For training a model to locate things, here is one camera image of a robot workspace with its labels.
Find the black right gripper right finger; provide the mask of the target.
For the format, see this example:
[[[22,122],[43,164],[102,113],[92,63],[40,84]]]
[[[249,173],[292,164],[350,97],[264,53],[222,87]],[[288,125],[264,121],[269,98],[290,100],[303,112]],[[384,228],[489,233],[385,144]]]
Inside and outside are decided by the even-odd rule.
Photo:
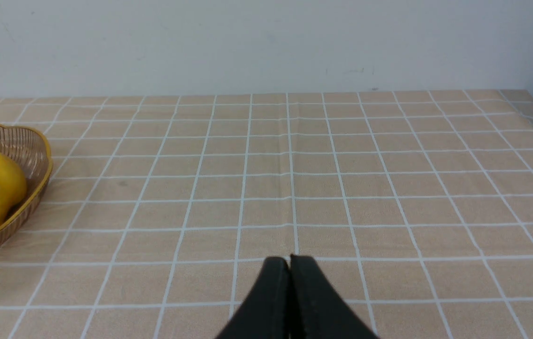
[[[311,256],[290,261],[291,339],[377,339],[329,283]]]

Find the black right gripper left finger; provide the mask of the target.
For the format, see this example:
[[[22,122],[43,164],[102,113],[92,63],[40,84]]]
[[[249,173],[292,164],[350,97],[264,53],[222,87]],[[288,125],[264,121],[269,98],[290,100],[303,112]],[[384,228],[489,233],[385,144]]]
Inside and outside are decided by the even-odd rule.
[[[290,272],[286,260],[267,257],[249,294],[218,339],[287,339],[287,294]]]

